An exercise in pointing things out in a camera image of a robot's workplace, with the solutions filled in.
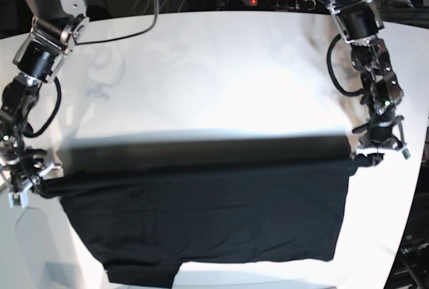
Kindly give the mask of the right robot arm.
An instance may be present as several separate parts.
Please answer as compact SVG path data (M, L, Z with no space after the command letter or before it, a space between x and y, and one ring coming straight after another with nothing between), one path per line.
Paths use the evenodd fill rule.
M45 150L27 148L24 139L41 136L53 122L62 100L57 72L89 22L85 0L25 2L33 14L32 27L13 59L19 73L1 96L1 160L9 173L4 181L14 200L30 189L46 194L43 176L55 163L45 161ZM29 113L38 103L42 85L49 83L56 87L56 104L47 121L34 131Z

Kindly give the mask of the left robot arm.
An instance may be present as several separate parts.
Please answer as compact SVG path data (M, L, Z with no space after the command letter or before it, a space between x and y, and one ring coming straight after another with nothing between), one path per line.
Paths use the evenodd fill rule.
M373 165L383 160L387 151L410 158L404 138L403 116L396 114L404 92L393 71L389 52L379 32L384 28L375 0L324 0L339 31L326 53L328 73L336 89L346 97L359 97L369 111L366 123L352 132L359 135L359 151L371 150ZM339 40L351 47L351 63L360 74L362 87L345 90L334 75L332 52Z

